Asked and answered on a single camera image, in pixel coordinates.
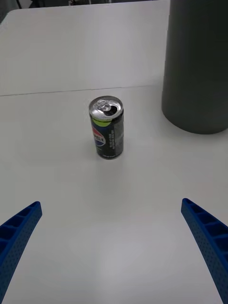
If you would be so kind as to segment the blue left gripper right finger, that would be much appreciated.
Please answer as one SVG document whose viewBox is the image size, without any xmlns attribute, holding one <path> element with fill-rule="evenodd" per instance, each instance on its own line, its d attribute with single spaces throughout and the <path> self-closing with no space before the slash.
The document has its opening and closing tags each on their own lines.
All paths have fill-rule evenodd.
<svg viewBox="0 0 228 304">
<path fill-rule="evenodd" d="M 181 213 L 200 249 L 220 298 L 228 303 L 228 227 L 193 201 L 184 198 Z"/>
</svg>

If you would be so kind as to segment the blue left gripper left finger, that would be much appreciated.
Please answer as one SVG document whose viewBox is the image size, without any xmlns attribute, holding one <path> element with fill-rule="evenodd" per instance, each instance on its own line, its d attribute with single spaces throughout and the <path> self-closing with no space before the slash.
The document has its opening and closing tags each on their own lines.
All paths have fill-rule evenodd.
<svg viewBox="0 0 228 304">
<path fill-rule="evenodd" d="M 35 201 L 0 226 L 0 303 L 41 217 L 41 204 Z"/>
</svg>

